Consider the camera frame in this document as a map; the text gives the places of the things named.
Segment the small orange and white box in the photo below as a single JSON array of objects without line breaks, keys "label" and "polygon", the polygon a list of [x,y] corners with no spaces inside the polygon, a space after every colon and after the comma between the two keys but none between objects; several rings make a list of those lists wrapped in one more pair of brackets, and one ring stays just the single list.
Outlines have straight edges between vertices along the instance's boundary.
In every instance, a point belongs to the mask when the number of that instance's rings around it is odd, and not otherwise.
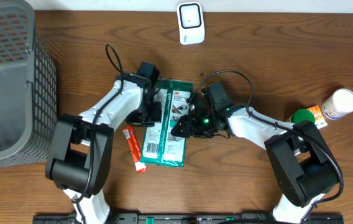
[{"label": "small orange and white box", "polygon": [[316,125],[316,127],[318,127],[318,129],[321,129],[327,126],[327,122],[323,114],[321,113],[319,105],[312,106],[311,108],[308,108],[308,110],[313,113],[314,124]]},{"label": "small orange and white box", "polygon": [[138,174],[147,171],[147,166],[143,162],[139,162],[140,158],[142,157],[142,153],[140,151],[139,143],[135,135],[134,128],[132,126],[127,126],[122,129],[122,132],[126,136],[129,149],[131,150],[132,158],[134,158],[135,168]]}]

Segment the white bottle cap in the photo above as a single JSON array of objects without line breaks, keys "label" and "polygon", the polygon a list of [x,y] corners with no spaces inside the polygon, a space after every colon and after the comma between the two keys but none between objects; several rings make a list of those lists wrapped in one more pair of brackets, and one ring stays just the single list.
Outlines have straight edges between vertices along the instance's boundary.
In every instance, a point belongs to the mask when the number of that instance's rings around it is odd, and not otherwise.
[{"label": "white bottle cap", "polygon": [[341,119],[353,112],[353,92],[345,88],[335,91],[321,105],[321,111],[329,119]]}]

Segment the barcode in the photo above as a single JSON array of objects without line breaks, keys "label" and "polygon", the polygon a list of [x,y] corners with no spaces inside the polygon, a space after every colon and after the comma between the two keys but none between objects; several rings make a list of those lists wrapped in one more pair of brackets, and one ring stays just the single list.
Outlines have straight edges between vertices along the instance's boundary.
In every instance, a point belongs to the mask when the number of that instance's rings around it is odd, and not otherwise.
[{"label": "barcode", "polygon": [[158,144],[147,143],[146,152],[156,153],[158,152]]},{"label": "barcode", "polygon": [[128,129],[122,130],[122,132],[124,132],[124,135],[126,136],[126,139],[130,138]]}]

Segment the red packet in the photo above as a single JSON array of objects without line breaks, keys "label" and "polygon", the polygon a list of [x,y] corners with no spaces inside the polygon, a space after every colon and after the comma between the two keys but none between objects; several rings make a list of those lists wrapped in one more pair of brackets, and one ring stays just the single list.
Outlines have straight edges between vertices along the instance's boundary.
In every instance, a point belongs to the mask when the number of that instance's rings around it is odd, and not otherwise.
[{"label": "red packet", "polygon": [[139,143],[137,137],[135,135],[134,128],[132,126],[127,126],[122,129],[122,132],[126,136],[129,149],[131,150],[132,158],[135,162],[135,168],[138,174],[147,171],[147,166],[143,162],[139,162],[142,157],[142,153],[140,151]]}]

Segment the green package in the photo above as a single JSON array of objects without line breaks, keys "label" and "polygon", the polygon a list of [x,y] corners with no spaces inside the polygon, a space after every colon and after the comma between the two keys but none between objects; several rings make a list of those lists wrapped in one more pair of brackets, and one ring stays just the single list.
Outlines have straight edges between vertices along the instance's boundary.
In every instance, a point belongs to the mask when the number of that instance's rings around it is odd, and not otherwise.
[{"label": "green package", "polygon": [[162,122],[146,129],[141,162],[160,166],[181,167],[185,160],[186,139],[171,135],[179,118],[188,114],[188,99],[193,83],[179,80],[159,80],[160,91],[154,101],[162,103]]}]

